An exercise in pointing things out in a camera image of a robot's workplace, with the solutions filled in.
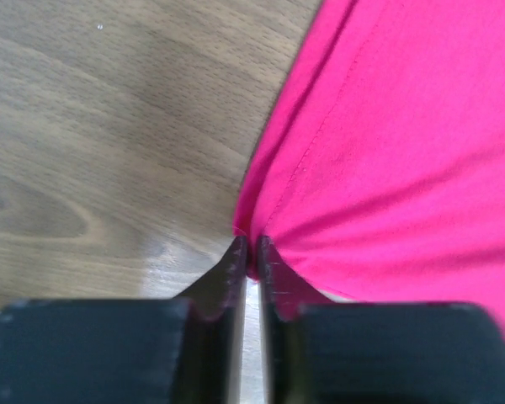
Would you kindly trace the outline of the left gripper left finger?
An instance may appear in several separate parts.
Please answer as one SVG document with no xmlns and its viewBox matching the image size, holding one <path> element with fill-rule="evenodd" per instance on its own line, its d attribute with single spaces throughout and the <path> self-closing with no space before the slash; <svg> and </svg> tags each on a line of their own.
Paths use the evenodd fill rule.
<svg viewBox="0 0 505 404">
<path fill-rule="evenodd" d="M 236 403 L 247 241 L 170 299 L 0 310 L 0 403 Z"/>
</svg>

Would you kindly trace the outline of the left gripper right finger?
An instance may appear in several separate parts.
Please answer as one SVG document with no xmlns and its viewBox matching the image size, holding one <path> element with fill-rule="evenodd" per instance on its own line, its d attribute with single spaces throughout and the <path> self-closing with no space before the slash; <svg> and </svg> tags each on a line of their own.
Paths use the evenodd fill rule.
<svg viewBox="0 0 505 404">
<path fill-rule="evenodd" d="M 269 403 L 505 403 L 505 339 L 462 302 L 338 303 L 260 237 Z"/>
</svg>

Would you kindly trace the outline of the pink t shirt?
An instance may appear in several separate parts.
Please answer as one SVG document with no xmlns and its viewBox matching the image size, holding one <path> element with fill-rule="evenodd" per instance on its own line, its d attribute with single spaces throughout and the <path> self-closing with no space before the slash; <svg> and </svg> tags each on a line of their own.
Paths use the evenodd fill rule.
<svg viewBox="0 0 505 404">
<path fill-rule="evenodd" d="M 325 1 L 233 219 L 320 290 L 505 332 L 505 1 Z"/>
</svg>

